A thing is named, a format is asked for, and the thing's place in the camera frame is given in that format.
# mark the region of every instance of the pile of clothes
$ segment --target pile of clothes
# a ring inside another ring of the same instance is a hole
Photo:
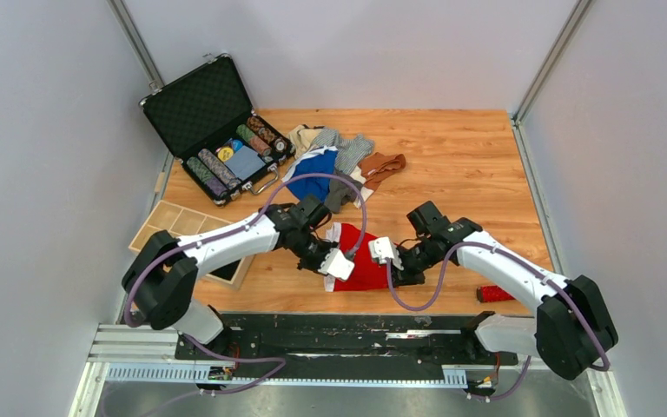
[[[291,130],[287,138],[297,150],[295,161],[283,176],[283,181],[310,173],[336,175],[356,185],[365,201],[387,177],[406,166],[402,154],[374,152],[374,141],[362,134],[354,139],[344,139],[335,129],[309,128],[302,124]],[[328,178],[305,178],[289,184],[287,188],[300,200],[309,194],[315,195],[334,213],[339,213],[348,202],[357,208],[361,205],[356,193],[346,184]]]

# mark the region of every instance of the wooden tabletop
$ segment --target wooden tabletop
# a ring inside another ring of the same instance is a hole
[[[406,214],[432,200],[454,221],[462,216],[482,225],[510,249],[538,265],[551,262],[531,193],[525,180],[518,148],[504,111],[374,110],[374,109],[270,109],[259,114],[286,134],[298,124],[324,125],[345,138],[363,133],[375,141],[375,151],[404,154],[407,167],[386,179],[367,200],[367,232],[390,236],[394,242],[413,237]],[[287,172],[287,162],[282,173]],[[232,222],[256,211],[270,191],[244,193],[227,207],[216,207],[175,163],[164,199]],[[284,189],[276,202],[297,202]],[[335,222],[359,227],[360,211],[344,207]],[[337,312],[407,314],[388,290],[327,293],[323,278],[295,268],[298,259],[286,250],[260,254],[238,291],[199,281],[195,297],[222,311]],[[439,268],[426,272],[426,284],[398,288],[400,297],[421,305],[433,294]],[[420,314],[477,314],[495,310],[502,314],[527,314],[517,301],[480,304],[479,285],[490,282],[464,268],[450,266],[438,300]]]

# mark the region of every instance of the black briefcase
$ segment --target black briefcase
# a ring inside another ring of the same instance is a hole
[[[280,166],[295,153],[295,146],[254,112],[234,61],[226,54],[139,104],[172,155],[219,206],[242,191],[261,193],[277,181]],[[256,188],[269,172],[274,178]]]

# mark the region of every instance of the gray striped cloth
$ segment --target gray striped cloth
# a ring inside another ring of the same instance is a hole
[[[311,142],[310,149],[335,146],[339,150],[334,167],[346,175],[354,171],[357,164],[374,150],[374,141],[359,133],[354,139],[344,139],[338,130],[324,128]]]

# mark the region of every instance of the metal frame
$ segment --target metal frame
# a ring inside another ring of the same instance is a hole
[[[116,18],[121,24],[124,32],[134,49],[140,64],[142,65],[152,89],[161,88],[164,83],[160,77],[159,70],[152,61],[151,55],[137,30],[131,15],[123,0],[107,0]],[[528,115],[540,90],[548,76],[558,62],[565,48],[576,32],[593,0],[578,0],[564,27],[559,33],[556,42],[551,47],[540,70],[532,81],[530,88],[526,91],[518,109],[512,115],[512,128],[515,134],[518,151],[525,168],[525,176],[530,187],[533,201],[535,202],[538,218],[546,240],[546,246],[553,263],[554,269],[561,273],[562,252],[553,238],[551,217],[548,215],[543,191],[532,168],[532,156],[529,147],[525,144],[525,132],[522,122]],[[172,155],[168,154],[162,172],[165,173],[161,189],[155,194],[152,205],[154,206],[162,198],[167,186]],[[178,335],[173,330],[154,331],[148,328],[129,329],[125,326],[101,325],[96,332],[94,344],[90,349],[89,358],[86,361],[83,377],[76,392],[73,405],[70,409],[70,417],[92,417],[95,415],[98,403],[101,399],[105,381],[114,378],[126,378],[126,375],[144,378],[143,381],[187,381],[188,377],[195,377],[195,371],[202,372],[209,366],[230,366],[227,361],[203,361],[200,364],[193,361],[178,361],[175,359],[175,344]],[[483,367],[449,366],[444,368],[445,379],[436,384],[437,387],[450,386],[461,381],[461,375],[466,375],[466,370],[480,370]],[[545,364],[535,358],[532,369],[547,369]],[[599,373],[587,371],[591,383],[594,401],[601,417],[626,415],[624,404],[617,390],[614,374],[612,372]],[[432,381],[419,381],[421,384],[430,386]],[[278,379],[268,381],[276,385],[330,385],[330,386],[356,386],[351,381],[291,381]],[[400,381],[369,381],[368,386],[399,386]]]

